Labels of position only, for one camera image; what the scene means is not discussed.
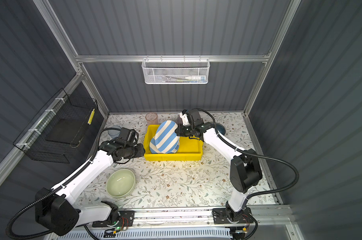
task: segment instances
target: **black mounting plate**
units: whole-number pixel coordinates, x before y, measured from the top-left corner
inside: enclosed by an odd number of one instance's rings
[[[124,224],[124,227],[128,226],[131,227],[133,226],[133,220],[134,220],[134,211],[118,211],[121,215],[121,217],[124,217],[128,220],[128,225],[126,225],[126,223]],[[107,225],[113,225],[111,223],[111,220],[105,220],[105,221],[96,221],[92,223],[92,227],[108,227]],[[116,227],[121,227],[122,226],[122,221],[120,221]]]
[[[229,219],[226,216],[226,212],[224,208],[219,208],[219,209],[213,209],[212,212],[216,211],[218,214],[217,216],[214,216],[214,224],[232,224],[231,222],[229,222]],[[246,215],[247,213],[251,214],[251,210],[250,208],[246,208],[244,210],[244,215]],[[243,218],[241,218],[237,223],[244,223],[246,225],[246,221],[248,223],[254,223],[254,221],[251,219],[251,217],[246,217],[246,216],[242,216]]]

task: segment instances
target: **gray corrugated wall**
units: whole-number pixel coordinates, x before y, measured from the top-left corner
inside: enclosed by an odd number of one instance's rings
[[[74,74],[32,1],[0,1],[0,162]]]
[[[85,63],[111,112],[243,110],[262,63],[211,63],[208,84],[145,84],[140,63]]]
[[[303,1],[250,113],[305,239],[362,239],[362,1]],[[277,186],[291,170],[270,163]]]
[[[79,55],[262,55],[289,0],[50,3]]]
[[[72,94],[90,97],[82,83],[78,85]],[[15,213],[35,199],[36,192],[43,187],[49,189],[84,163],[102,122],[103,116],[99,111],[96,111],[92,124],[78,146],[76,159],[69,164],[33,161],[27,156],[20,160],[19,164],[0,186],[0,240],[9,239],[5,235],[6,224]],[[34,209],[25,212],[16,220],[13,227],[15,233],[22,235],[45,230],[46,228],[35,222]]]
[[[50,1],[79,55],[264,55],[289,0]],[[242,110],[261,63],[212,63],[209,83],[147,85],[138,63],[85,63],[110,112]]]

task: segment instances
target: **blue and white striped plate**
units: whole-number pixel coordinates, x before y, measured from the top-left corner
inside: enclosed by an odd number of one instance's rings
[[[161,153],[172,152],[178,145],[180,137],[174,132],[177,124],[173,121],[165,121],[158,127],[154,136],[155,146]]]
[[[180,147],[180,142],[178,141],[177,146],[172,151],[167,152],[167,153],[176,153],[178,151],[179,147]],[[155,146],[154,137],[152,138],[152,140],[150,140],[149,149],[150,149],[150,152],[153,154],[161,153],[160,151],[158,151],[157,147]]]

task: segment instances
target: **floral tablecloth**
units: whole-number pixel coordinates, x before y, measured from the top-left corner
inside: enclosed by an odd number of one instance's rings
[[[213,113],[216,122],[226,128],[226,137],[246,149],[253,148],[241,113]],[[175,121],[178,114],[158,114],[159,123]],[[211,119],[204,113],[205,122]],[[139,143],[144,141],[147,129],[145,114],[110,115],[105,127],[113,125],[135,129]],[[100,142],[110,140],[107,131],[101,135]],[[120,168],[134,172],[136,187],[125,198],[116,199],[106,192],[109,176]],[[202,207],[221,206],[229,199],[233,186],[229,180],[230,165],[210,145],[203,144],[201,161],[161,161],[150,162],[144,157],[131,159],[125,165],[114,164],[103,171],[82,192],[77,204],[92,204],[102,200],[114,202],[120,208],[157,207]],[[255,191],[269,190],[265,177]],[[275,204],[272,195],[260,195],[250,199],[249,205]]]

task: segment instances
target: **yellow plastic tray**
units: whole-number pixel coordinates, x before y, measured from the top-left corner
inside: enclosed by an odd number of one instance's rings
[[[159,125],[149,125],[144,138],[144,157],[148,161],[199,161],[202,157],[202,145],[200,140],[180,137],[180,147],[177,153],[152,154],[149,149],[150,140],[155,136]]]

